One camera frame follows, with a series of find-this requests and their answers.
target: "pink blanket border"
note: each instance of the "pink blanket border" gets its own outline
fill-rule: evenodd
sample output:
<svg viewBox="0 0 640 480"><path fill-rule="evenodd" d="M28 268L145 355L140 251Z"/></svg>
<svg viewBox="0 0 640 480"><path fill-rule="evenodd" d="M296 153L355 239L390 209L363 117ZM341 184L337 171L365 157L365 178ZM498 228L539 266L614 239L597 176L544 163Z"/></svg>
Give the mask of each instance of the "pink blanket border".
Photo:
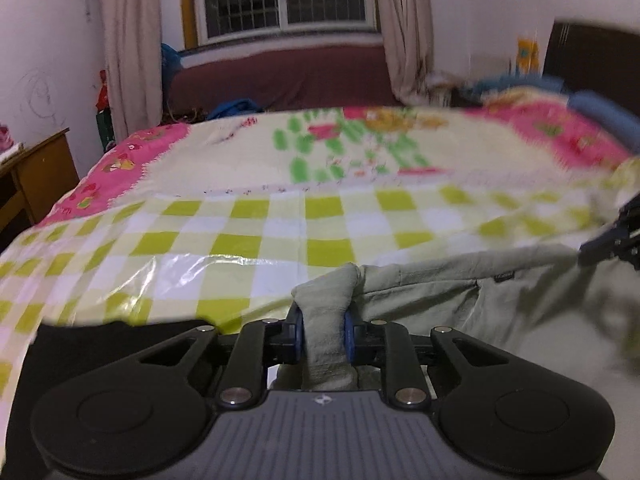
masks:
<svg viewBox="0 0 640 480"><path fill-rule="evenodd" d="M543 146L558 164L569 169L603 168L613 171L632 155L598 124L552 101L524 105L474 108L476 118L508 124L531 144Z"/></svg>
<svg viewBox="0 0 640 480"><path fill-rule="evenodd" d="M130 135L107 152L78 187L53 206L38 227L105 211L110 200L131 189L142 178L145 164L167 152L189 131L188 124L179 123Z"/></svg>

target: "round black pad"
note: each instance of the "round black pad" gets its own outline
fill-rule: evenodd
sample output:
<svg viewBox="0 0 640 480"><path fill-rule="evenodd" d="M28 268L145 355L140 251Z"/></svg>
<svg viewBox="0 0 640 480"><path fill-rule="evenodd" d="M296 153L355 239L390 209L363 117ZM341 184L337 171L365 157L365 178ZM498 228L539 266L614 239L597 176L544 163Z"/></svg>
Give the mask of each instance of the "round black pad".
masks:
<svg viewBox="0 0 640 480"><path fill-rule="evenodd" d="M495 414L503 424L525 433L557 430L569 418L564 400L547 392L518 390L495 403Z"/></svg>
<svg viewBox="0 0 640 480"><path fill-rule="evenodd" d="M96 433L125 433L146 422L152 412L147 396L135 390L110 390L85 399L78 419Z"/></svg>
<svg viewBox="0 0 640 480"><path fill-rule="evenodd" d="M466 370L438 418L459 452L511 474L561 476L596 465L614 431L598 393L522 360Z"/></svg>
<svg viewBox="0 0 640 480"><path fill-rule="evenodd" d="M193 447L202 397L171 367L118 365L80 376L37 403L31 432L43 456L78 476L149 474Z"/></svg>

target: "wooden desk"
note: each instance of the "wooden desk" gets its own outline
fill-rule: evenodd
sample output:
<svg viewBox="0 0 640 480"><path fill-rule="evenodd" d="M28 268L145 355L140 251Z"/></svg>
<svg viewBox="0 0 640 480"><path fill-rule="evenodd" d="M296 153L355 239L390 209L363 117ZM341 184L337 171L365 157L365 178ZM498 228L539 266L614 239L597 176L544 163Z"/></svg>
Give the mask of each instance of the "wooden desk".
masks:
<svg viewBox="0 0 640 480"><path fill-rule="evenodd" d="M68 128L0 165L0 252L78 185Z"/></svg>

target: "blue pillow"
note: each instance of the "blue pillow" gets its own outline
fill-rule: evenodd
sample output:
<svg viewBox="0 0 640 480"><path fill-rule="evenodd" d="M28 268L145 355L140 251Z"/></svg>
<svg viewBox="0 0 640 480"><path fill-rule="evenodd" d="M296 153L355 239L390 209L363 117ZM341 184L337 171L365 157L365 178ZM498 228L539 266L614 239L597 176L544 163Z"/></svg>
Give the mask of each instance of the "blue pillow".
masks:
<svg viewBox="0 0 640 480"><path fill-rule="evenodd" d="M497 78L487 78L478 81L472 89L474 95L495 90L502 92L514 86L533 86L548 92L561 93L564 88L564 79L552 75L503 75Z"/></svg>
<svg viewBox="0 0 640 480"><path fill-rule="evenodd" d="M251 99L238 99L218 105L215 110L207 115L207 121L212 119L221 119L222 117L233 117L236 115L257 114L263 112L256 103Z"/></svg>
<svg viewBox="0 0 640 480"><path fill-rule="evenodd" d="M567 106L598 123L634 155L640 154L640 118L591 90L576 92Z"/></svg>

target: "wooden headboard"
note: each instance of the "wooden headboard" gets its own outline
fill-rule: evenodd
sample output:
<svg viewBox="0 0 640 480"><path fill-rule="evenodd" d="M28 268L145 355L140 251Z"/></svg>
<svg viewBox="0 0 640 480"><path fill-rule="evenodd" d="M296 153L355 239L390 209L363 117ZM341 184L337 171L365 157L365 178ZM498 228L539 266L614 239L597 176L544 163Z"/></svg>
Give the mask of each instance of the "wooden headboard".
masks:
<svg viewBox="0 0 640 480"><path fill-rule="evenodd" d="M593 90L640 116L640 35L581 22L555 22L545 74L571 91Z"/></svg>

